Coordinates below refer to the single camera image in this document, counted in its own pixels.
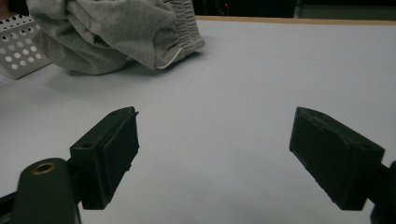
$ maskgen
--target gray cloth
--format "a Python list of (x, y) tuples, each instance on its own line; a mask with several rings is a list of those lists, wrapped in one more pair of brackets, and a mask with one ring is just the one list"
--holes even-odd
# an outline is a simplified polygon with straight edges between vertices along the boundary
[(150, 69), (204, 46), (191, 0), (28, 0), (34, 41), (55, 64), (104, 74), (132, 57)]

